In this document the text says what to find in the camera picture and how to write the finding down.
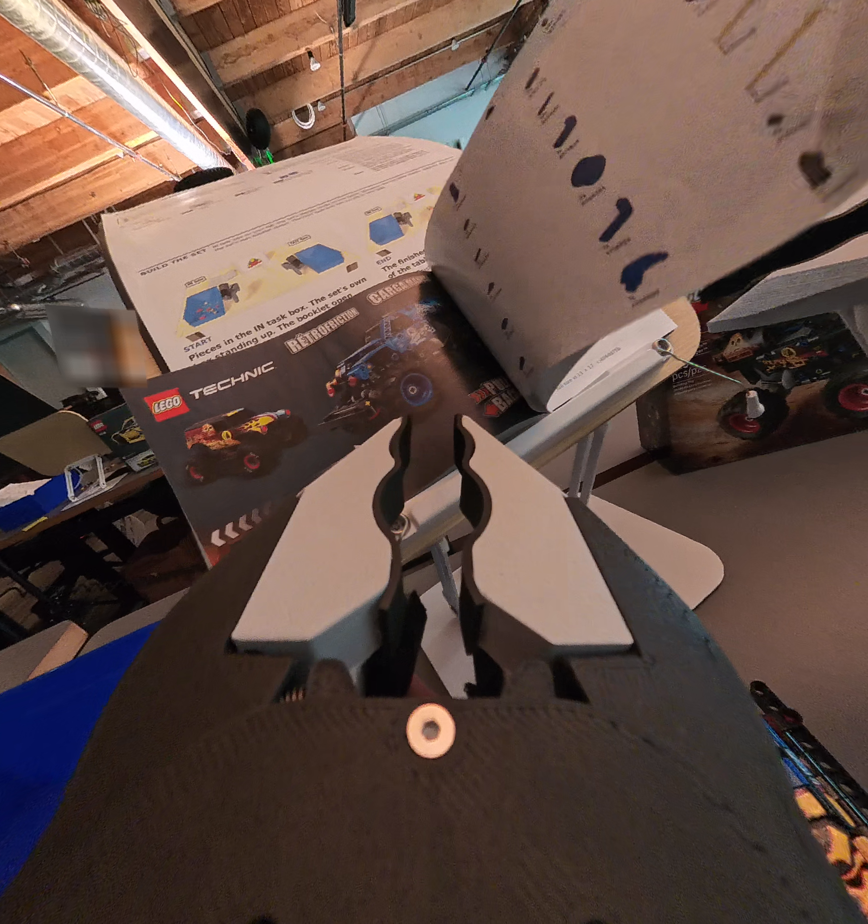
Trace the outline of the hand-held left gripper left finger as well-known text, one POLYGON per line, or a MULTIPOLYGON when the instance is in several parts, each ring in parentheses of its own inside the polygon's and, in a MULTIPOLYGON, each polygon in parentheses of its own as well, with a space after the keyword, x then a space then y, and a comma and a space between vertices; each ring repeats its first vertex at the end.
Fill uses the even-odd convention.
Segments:
POLYGON ((412 420, 403 417, 315 479, 295 505, 230 640, 240 653, 358 672, 370 697, 403 697, 415 671, 415 599, 401 536, 412 420))

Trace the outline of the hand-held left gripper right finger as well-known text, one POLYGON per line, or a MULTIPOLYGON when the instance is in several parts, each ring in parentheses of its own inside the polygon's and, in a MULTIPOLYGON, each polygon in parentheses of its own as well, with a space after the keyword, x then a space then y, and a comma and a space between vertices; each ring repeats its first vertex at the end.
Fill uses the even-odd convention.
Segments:
POLYGON ((453 422, 463 548, 459 621, 472 697, 497 697, 519 668, 550 669, 583 697, 573 659, 628 653, 632 632, 562 491, 467 416, 453 422))

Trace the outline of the white and wooden book stand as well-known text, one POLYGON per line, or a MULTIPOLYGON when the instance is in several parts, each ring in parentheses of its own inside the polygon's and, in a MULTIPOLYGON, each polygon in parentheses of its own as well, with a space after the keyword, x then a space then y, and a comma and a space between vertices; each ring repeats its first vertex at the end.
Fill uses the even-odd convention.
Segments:
MULTIPOLYGON (((586 444, 589 456, 595 437, 608 421, 634 403, 654 385, 667 379, 679 365, 694 356, 700 326, 687 297, 664 307, 675 322, 671 348, 660 355, 649 347, 628 359, 607 377, 595 381, 559 409, 536 420, 510 439, 507 447, 535 468, 542 468, 573 445, 586 444)), ((445 537, 462 522, 460 474, 452 469, 405 503, 408 526, 402 537, 402 555, 410 560, 433 549, 440 586, 425 591, 428 622, 422 642, 419 672, 437 695, 462 698, 464 684, 474 679, 472 659, 463 650, 458 618, 444 595, 454 590, 454 574, 445 537)), ((588 508, 656 571, 690 608, 699 605, 722 582, 722 561, 711 549, 636 514, 602 500, 588 508)))

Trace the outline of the toy building instruction booklet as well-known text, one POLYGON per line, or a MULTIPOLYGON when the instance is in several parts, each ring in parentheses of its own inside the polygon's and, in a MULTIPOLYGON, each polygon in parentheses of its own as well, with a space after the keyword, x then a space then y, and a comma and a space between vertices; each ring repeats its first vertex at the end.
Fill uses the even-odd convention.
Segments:
POLYGON ((440 191, 426 271, 124 390, 210 565, 403 417, 424 490, 454 415, 514 436, 867 181, 868 1, 547 13, 440 191))

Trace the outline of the white printed task sheet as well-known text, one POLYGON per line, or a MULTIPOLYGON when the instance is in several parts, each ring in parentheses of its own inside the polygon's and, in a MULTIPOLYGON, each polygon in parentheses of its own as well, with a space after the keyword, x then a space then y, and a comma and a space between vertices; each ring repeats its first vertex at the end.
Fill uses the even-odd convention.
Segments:
POLYGON ((359 136, 103 218, 111 273, 161 371, 300 333, 426 271, 428 221, 460 154, 359 136))

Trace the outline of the toy box with black truck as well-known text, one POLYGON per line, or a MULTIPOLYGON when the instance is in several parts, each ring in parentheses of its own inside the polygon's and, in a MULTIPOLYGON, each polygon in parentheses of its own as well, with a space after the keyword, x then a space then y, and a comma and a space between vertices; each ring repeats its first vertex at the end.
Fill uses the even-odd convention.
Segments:
POLYGON ((644 450, 678 475, 868 430, 868 358, 839 315, 708 333, 729 302, 693 302, 692 364, 636 401, 644 450))

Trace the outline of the small dark toy box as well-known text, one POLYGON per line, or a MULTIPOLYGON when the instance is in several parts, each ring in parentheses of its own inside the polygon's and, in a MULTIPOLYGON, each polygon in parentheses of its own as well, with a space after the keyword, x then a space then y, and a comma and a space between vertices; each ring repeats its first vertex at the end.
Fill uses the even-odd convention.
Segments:
POLYGON ((110 452, 133 471, 158 468, 159 463, 128 404, 105 410, 89 420, 89 425, 110 452))

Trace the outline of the clear acrylic holder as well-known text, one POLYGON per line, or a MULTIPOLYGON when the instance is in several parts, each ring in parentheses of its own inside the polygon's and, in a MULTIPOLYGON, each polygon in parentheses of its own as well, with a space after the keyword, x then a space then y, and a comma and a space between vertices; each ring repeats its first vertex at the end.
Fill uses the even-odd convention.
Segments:
POLYGON ((70 504, 91 499, 112 486, 108 483, 101 455, 84 456, 64 468, 64 482, 70 504))

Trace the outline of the wooden block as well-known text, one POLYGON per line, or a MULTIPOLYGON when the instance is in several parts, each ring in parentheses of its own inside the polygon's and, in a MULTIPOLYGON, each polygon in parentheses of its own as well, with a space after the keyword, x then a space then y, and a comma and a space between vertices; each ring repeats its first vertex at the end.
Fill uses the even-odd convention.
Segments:
POLYGON ((66 621, 51 629, 54 641, 37 662, 27 679, 45 675, 71 662, 89 640, 89 634, 74 622, 66 621))

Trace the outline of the small blue bin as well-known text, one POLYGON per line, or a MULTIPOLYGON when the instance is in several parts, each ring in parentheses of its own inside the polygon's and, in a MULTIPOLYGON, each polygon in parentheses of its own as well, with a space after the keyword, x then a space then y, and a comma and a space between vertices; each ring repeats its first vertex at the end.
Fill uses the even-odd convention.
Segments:
POLYGON ((36 485, 33 491, 21 494, 11 500, 8 491, 24 489, 23 482, 8 485, 0 490, 3 502, 0 505, 0 531, 9 533, 29 526, 51 514, 69 502, 69 492, 65 475, 57 475, 43 481, 30 482, 36 485))

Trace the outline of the large blue plastic bin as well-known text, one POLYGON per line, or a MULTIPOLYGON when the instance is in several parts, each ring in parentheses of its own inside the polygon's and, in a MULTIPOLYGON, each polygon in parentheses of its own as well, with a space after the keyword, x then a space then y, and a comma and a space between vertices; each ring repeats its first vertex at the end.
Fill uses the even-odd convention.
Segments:
POLYGON ((103 709, 157 626, 0 694, 0 896, 55 815, 103 709))

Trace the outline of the black flame toy monster truck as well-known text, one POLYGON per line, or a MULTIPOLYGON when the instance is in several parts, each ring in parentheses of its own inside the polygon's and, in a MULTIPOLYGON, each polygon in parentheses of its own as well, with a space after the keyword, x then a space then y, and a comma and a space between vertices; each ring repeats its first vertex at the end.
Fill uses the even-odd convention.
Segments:
POLYGON ((767 684, 752 681, 749 691, 801 813, 868 922, 868 792, 767 684))

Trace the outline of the silver ceiling duct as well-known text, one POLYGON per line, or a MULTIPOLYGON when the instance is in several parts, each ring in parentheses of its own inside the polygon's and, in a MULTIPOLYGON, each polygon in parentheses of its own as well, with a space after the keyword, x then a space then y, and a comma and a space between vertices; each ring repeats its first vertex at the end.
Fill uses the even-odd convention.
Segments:
POLYGON ((57 1, 0 1, 0 16, 112 98, 200 168, 229 168, 70 8, 57 1))

